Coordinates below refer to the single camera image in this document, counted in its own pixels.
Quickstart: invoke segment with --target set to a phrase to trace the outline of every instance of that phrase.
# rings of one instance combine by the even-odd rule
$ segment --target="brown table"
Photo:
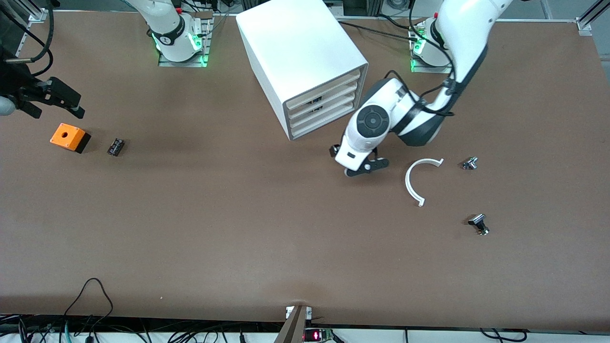
[[[328,147],[348,117],[289,142],[234,18],[200,69],[156,67],[137,14],[56,19],[49,76],[87,113],[0,118],[0,312],[62,313],[97,276],[117,316],[282,320],[303,302],[326,323],[610,330],[610,92],[575,24],[498,23],[438,138],[391,136],[389,168],[347,178]],[[408,73],[404,41],[346,30],[367,88],[388,69],[418,92],[442,79]],[[49,143],[61,122],[91,133],[84,154]],[[414,170],[419,208],[404,173],[425,157],[445,162]],[[480,212],[486,237],[465,222]],[[107,311],[85,296],[74,314]]]

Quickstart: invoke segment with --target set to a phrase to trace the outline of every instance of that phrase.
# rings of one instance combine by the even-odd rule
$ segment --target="orange and black block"
[[[61,123],[51,137],[51,143],[79,154],[91,139],[91,135],[76,126]]]

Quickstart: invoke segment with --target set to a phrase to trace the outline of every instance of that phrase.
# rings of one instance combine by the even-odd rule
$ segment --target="white box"
[[[368,62],[322,0],[271,0],[237,25],[288,139],[357,109]]]

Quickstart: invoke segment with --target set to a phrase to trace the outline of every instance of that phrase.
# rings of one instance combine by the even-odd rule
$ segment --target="white c-shaped object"
[[[438,167],[443,163],[443,161],[444,159],[440,159],[439,161],[435,159],[420,159],[419,161],[415,161],[415,163],[413,163],[409,169],[407,169],[407,175],[404,176],[404,184],[407,185],[407,190],[413,199],[419,201],[419,207],[423,206],[423,202],[426,201],[426,199],[420,197],[419,194],[415,193],[413,190],[413,187],[411,186],[411,170],[413,170],[414,166],[422,163],[433,164]]]

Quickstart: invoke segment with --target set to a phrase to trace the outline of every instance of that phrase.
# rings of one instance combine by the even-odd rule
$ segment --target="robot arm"
[[[452,56],[453,72],[431,104],[413,92],[409,96],[397,79],[378,81],[363,97],[361,108],[353,114],[341,144],[331,148],[331,154],[346,167],[348,176],[374,170],[371,163],[379,159],[368,160],[367,157],[376,151],[390,131],[408,146],[423,146],[436,137],[445,116],[483,62],[494,22],[511,2],[444,0],[438,17],[423,23],[424,34]],[[449,63],[444,54],[439,56],[438,49],[430,44],[426,46],[426,43],[423,42],[420,51],[424,61],[435,60],[439,65]],[[373,129],[378,116],[387,119],[388,125]]]
[[[201,50],[201,20],[178,14],[171,0],[128,0],[151,28],[157,49],[172,62],[183,62]]]

